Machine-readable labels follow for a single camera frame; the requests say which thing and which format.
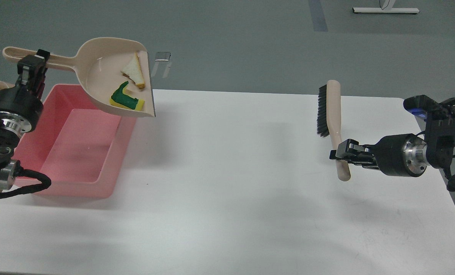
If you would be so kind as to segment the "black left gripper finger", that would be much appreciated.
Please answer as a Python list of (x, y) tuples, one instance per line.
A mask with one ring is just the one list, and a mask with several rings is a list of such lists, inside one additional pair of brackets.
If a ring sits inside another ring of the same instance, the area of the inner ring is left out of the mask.
[(17, 87), (25, 87), (27, 90), (39, 90), (39, 72), (47, 69), (50, 52), (39, 49), (36, 54), (26, 55), (17, 63), (18, 78)]
[(44, 92), (44, 88), (45, 88), (45, 80), (46, 80), (46, 72), (47, 72), (47, 68), (43, 68), (40, 72), (39, 72), (39, 99), (42, 100), (42, 94)]

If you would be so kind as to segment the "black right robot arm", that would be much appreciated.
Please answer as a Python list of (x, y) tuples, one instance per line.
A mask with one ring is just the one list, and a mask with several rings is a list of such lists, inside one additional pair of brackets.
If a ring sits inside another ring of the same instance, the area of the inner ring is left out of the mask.
[(437, 102), (426, 95), (405, 99), (406, 111), (425, 122), (419, 134), (385, 136), (374, 145), (360, 145), (353, 139), (338, 141), (330, 159), (387, 176), (418, 177), (427, 167), (442, 169), (446, 188), (455, 192), (455, 98)]

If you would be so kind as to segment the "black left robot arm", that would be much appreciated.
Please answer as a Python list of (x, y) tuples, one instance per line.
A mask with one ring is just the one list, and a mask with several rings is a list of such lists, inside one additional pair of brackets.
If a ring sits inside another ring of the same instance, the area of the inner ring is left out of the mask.
[(25, 169), (13, 159), (21, 138), (35, 131), (42, 115), (49, 58), (50, 52), (43, 49), (25, 56), (18, 61), (14, 87), (0, 90), (0, 199), (40, 192), (52, 184), (46, 174)]

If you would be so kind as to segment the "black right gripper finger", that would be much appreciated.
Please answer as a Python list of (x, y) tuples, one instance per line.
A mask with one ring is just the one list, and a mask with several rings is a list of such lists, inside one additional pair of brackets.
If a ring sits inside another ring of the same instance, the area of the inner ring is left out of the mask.
[(330, 160), (373, 161), (375, 155), (372, 152), (372, 147), (369, 144), (359, 144), (354, 139), (347, 139), (339, 143), (336, 149), (331, 150)]
[(379, 166), (374, 157), (348, 157), (345, 158), (345, 161), (348, 162), (348, 164), (353, 164), (365, 169), (379, 170)]

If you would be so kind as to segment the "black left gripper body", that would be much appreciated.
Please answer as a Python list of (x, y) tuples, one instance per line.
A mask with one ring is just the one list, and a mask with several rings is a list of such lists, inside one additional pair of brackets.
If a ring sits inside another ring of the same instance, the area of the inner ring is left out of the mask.
[(44, 85), (30, 89), (26, 85), (16, 85), (0, 91), (0, 113), (12, 113), (26, 121), (26, 132), (37, 127), (43, 111), (42, 93)]

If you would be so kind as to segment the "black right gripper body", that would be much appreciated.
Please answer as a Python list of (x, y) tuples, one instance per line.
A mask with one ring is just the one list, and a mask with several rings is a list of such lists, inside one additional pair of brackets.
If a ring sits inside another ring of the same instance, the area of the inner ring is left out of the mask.
[(372, 146), (379, 170), (388, 176), (418, 177), (428, 167), (427, 144), (414, 134), (385, 136)]

